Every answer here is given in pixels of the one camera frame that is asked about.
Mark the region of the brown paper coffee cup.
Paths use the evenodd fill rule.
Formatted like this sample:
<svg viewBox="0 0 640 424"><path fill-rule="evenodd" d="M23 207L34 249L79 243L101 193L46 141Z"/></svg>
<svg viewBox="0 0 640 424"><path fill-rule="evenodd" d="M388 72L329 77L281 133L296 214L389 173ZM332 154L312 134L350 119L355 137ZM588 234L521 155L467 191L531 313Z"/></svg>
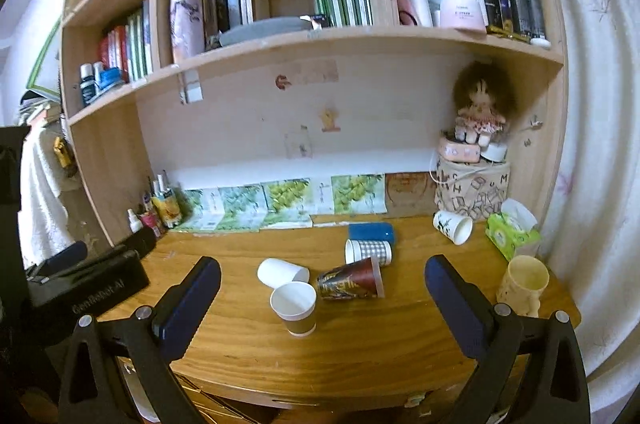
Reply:
<svg viewBox="0 0 640 424"><path fill-rule="evenodd" d="M270 307L295 337L305 337L316 329L317 292L304 282L288 282L270 295Z"/></svg>

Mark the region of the white panda print cup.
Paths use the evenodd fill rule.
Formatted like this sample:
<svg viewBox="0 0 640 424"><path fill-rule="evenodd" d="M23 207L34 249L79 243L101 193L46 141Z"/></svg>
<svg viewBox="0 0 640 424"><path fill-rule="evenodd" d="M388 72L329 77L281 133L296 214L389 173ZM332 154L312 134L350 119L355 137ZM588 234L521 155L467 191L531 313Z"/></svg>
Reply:
<svg viewBox="0 0 640 424"><path fill-rule="evenodd" d="M433 217L434 228L454 245L462 245L472 234L473 220L469 216L439 210Z"/></svg>

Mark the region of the white plastic cup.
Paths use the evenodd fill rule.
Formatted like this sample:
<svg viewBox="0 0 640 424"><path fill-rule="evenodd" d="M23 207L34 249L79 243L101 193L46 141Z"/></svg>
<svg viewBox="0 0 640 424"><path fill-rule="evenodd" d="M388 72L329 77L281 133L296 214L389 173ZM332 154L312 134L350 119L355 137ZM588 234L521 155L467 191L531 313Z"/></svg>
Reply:
<svg viewBox="0 0 640 424"><path fill-rule="evenodd" d="M295 265L292 262L277 258L267 258L258 266L257 277L262 284L271 289L276 289L294 281L308 283L310 272L306 267Z"/></svg>

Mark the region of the grey checked paper cup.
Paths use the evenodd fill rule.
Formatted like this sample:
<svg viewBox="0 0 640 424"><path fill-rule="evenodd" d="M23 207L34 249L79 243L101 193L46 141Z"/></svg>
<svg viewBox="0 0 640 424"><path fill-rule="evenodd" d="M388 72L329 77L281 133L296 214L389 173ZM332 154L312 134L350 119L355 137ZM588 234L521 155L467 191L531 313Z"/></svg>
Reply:
<svg viewBox="0 0 640 424"><path fill-rule="evenodd" d="M346 241L346 263L353 263L367 258L378 259L378 264L381 267L390 265L393 260L392 247L390 246L390 243L386 241Z"/></svg>

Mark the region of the blue plastic cup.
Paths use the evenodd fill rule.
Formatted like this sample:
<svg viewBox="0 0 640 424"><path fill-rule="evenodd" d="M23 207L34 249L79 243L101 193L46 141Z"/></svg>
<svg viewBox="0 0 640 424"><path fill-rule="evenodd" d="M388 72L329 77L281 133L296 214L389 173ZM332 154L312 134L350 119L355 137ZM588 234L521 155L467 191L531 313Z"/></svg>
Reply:
<svg viewBox="0 0 640 424"><path fill-rule="evenodd" d="M396 236L389 222L358 222L348 226L348 238L354 241L381 241L394 245Z"/></svg>

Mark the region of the cream ceramic mug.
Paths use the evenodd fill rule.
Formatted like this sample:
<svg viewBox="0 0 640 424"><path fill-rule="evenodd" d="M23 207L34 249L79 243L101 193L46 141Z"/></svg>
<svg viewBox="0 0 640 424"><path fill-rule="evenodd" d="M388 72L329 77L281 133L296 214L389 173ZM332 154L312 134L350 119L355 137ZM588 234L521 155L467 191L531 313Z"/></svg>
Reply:
<svg viewBox="0 0 640 424"><path fill-rule="evenodd" d="M532 256L515 256L506 267L497 301L508 305L517 315L537 318L541 295L549 281L549 271L542 261Z"/></svg>

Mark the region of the green tissue pack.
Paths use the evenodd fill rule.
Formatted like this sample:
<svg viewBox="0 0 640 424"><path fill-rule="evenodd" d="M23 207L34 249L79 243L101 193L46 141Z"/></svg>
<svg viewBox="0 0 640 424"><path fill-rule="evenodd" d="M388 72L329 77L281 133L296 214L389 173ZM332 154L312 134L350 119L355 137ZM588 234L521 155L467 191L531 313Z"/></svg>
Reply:
<svg viewBox="0 0 640 424"><path fill-rule="evenodd" d="M537 218L515 199L506 199L500 211L489 216L485 234L507 261L536 257L540 248Z"/></svg>

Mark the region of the pink red box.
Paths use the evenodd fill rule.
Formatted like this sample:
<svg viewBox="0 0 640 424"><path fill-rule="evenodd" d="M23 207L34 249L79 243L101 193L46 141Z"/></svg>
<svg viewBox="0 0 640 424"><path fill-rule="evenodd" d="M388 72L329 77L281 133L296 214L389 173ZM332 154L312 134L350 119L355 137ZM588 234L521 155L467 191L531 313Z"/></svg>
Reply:
<svg viewBox="0 0 640 424"><path fill-rule="evenodd" d="M154 232L157 239L164 235L164 226L152 211L144 211L139 215L139 218L146 227L149 227Z"/></svg>

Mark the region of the white curtain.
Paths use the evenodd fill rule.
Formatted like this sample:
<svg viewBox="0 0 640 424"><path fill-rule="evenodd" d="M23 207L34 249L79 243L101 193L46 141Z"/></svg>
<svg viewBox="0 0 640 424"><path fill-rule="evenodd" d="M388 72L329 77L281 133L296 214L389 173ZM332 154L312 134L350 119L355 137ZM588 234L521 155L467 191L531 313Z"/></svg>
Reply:
<svg viewBox="0 0 640 424"><path fill-rule="evenodd" d="M542 259L582 315L593 422L639 384L639 0L561 0L568 106Z"/></svg>

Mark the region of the letter print fabric bag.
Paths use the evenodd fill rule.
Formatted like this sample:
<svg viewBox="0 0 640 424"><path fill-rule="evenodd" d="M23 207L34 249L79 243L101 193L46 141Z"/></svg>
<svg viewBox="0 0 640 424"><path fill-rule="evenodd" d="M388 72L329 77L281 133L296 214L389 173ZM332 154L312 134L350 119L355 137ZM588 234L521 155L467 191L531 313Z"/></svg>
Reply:
<svg viewBox="0 0 640 424"><path fill-rule="evenodd" d="M439 158L431 172L436 185L434 202L438 210L447 210L474 221L498 213L508 196L511 166L508 162L459 164Z"/></svg>

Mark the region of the grape picture poster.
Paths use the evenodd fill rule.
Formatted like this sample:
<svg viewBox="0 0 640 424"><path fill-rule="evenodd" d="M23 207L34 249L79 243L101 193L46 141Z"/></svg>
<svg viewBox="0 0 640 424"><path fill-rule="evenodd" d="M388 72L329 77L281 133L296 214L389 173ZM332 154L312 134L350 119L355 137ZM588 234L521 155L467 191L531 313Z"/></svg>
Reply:
<svg viewBox="0 0 640 424"><path fill-rule="evenodd" d="M209 189L180 190L186 233L310 228L314 219L385 214L383 175L299 178Z"/></svg>

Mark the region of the wooden bookshelf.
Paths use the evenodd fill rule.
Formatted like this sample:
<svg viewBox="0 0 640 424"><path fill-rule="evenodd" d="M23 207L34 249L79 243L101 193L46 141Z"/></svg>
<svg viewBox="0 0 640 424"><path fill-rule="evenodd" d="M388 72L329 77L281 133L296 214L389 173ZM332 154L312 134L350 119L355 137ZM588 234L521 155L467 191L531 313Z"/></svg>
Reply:
<svg viewBox="0 0 640 424"><path fill-rule="evenodd" d="M269 0L299 16L314 0ZM510 196L547 214L566 119L560 0L541 0L550 50L405 26L397 0L371 0L373 22L288 32L172 57L170 0L65 0L62 97L82 182L107 241L149 179L187 188L386 173L434 162L454 119L451 88L472 61L501 67L516 96Z"/></svg>

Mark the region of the pink floral cylinder tube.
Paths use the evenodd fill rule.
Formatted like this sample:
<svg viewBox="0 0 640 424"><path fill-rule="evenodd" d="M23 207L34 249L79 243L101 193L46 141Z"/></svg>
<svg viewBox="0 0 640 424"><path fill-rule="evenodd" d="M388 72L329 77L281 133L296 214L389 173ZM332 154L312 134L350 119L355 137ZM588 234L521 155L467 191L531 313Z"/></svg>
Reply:
<svg viewBox="0 0 640 424"><path fill-rule="evenodd" d="M172 58L178 64L205 51L202 0L170 0Z"/></svg>

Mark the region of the pink cream jar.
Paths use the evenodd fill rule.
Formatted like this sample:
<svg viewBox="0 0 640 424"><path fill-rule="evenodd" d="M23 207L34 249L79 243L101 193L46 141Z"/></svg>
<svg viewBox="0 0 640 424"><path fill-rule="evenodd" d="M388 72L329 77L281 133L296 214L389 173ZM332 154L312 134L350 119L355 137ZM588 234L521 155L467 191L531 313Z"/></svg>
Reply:
<svg viewBox="0 0 640 424"><path fill-rule="evenodd" d="M477 34L486 32L482 10L475 0L442 0L439 25Z"/></svg>

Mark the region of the grey pencil case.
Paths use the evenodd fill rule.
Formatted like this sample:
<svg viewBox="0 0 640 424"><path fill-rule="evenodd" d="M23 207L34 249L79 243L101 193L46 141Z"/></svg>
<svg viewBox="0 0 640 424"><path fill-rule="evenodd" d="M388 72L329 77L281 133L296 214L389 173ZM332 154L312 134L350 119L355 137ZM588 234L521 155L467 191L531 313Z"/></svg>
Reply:
<svg viewBox="0 0 640 424"><path fill-rule="evenodd" d="M235 26L218 35L218 46L225 48L250 40L262 39L290 32L305 32L314 28L309 17L284 16L255 20L253 23Z"/></svg>

